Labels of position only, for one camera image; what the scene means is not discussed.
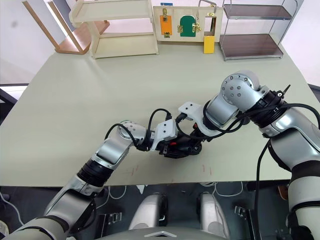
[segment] floor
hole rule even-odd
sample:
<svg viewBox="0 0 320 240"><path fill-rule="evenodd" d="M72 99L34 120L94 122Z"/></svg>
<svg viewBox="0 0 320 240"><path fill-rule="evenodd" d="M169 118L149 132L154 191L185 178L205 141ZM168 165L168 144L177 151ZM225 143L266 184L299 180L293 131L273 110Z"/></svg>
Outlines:
<svg viewBox="0 0 320 240"><path fill-rule="evenodd" d="M218 184L221 194L234 194L241 189L240 182L221 182ZM120 196L124 187L112 187L113 196ZM52 188L34 187L2 187L3 194L9 194L10 202L19 209L24 223L41 216L46 205L58 190ZM213 187L203 187L198 183L159 184L149 185L143 194L136 186L128 186L122 199L110 199L108 203L98 210L98 214L122 212L122 221L109 225L107 235L127 230L131 219L142 200L153 193L164 193L168 197L168 226L200 228L196 213L196 199L200 193L212 192ZM235 205L250 208L253 205L254 193L244 187L242 194L235 197L215 196L219 201L228 222L232 240L250 239L247 222L234 213ZM106 200L105 196L96 200L97 206ZM288 201L280 198L275 187L262 189L259 202L260 230L264 240L276 240L277 233L281 233L286 240L291 240L288 229L285 226L288 214ZM14 210L0 202L0 220L7 223L10 232L20 227L17 214ZM77 240L94 239L96 226L93 224L86 230L75 235Z"/></svg>

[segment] brass latch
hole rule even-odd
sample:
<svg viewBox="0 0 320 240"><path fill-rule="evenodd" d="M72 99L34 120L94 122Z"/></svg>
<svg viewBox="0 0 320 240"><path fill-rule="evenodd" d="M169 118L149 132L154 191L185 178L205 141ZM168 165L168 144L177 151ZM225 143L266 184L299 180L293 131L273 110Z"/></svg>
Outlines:
<svg viewBox="0 0 320 240"><path fill-rule="evenodd" d="M192 32L195 33L195 32L200 32L201 31L201 28L199 26L199 23L192 23Z"/></svg>
<svg viewBox="0 0 320 240"><path fill-rule="evenodd" d="M165 39L169 39L170 38L170 32L167 32L167 31L164 32L163 36L164 36Z"/></svg>
<svg viewBox="0 0 320 240"><path fill-rule="evenodd" d="M177 28L178 28L178 33L181 34L184 32L184 26L178 25Z"/></svg>
<svg viewBox="0 0 320 240"><path fill-rule="evenodd" d="M162 14L163 14L163 21L167 22L168 21L168 12L166 8L162 9Z"/></svg>

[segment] metal shelf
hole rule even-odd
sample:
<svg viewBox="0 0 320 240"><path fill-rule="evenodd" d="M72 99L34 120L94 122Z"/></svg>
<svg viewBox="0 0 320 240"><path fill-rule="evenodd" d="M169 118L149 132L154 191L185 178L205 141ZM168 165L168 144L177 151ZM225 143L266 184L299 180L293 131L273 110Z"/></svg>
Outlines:
<svg viewBox="0 0 320 240"><path fill-rule="evenodd" d="M224 60L282 58L284 55L269 34L221 35Z"/></svg>
<svg viewBox="0 0 320 240"><path fill-rule="evenodd" d="M292 16L281 5L225 4L228 19L291 20Z"/></svg>

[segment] white wall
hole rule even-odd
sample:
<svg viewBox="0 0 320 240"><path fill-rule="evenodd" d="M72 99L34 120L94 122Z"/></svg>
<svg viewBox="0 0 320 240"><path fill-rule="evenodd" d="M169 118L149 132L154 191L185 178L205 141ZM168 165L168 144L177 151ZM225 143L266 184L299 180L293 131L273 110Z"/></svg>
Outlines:
<svg viewBox="0 0 320 240"><path fill-rule="evenodd" d="M304 0L282 41L305 80L316 86L320 86L319 10L320 1Z"/></svg>
<svg viewBox="0 0 320 240"><path fill-rule="evenodd" d="M65 38L43 0L28 1L53 38ZM29 83L54 47L21 0L0 0L0 83Z"/></svg>

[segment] wooden shelf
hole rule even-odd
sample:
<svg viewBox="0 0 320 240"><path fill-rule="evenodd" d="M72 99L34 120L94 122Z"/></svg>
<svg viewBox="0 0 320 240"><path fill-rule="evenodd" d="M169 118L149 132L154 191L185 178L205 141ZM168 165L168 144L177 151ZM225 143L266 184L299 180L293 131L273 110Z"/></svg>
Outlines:
<svg viewBox="0 0 320 240"><path fill-rule="evenodd" d="M281 5L225 4L228 19L290 20L292 16Z"/></svg>
<svg viewBox="0 0 320 240"><path fill-rule="evenodd" d="M282 58L283 52L269 34L221 35L224 60Z"/></svg>
<svg viewBox="0 0 320 240"><path fill-rule="evenodd" d="M149 18L148 0L96 0L84 1L72 22L92 22L117 19Z"/></svg>
<svg viewBox="0 0 320 240"><path fill-rule="evenodd" d="M91 34L91 56L95 59L118 56L159 54L153 22L151 0L78 0L70 21L78 26L86 23ZM101 33L93 21L148 18L152 32Z"/></svg>
<svg viewBox="0 0 320 240"><path fill-rule="evenodd" d="M153 32L132 36L102 37L99 39L93 57L108 58L117 56L158 54L157 42Z"/></svg>

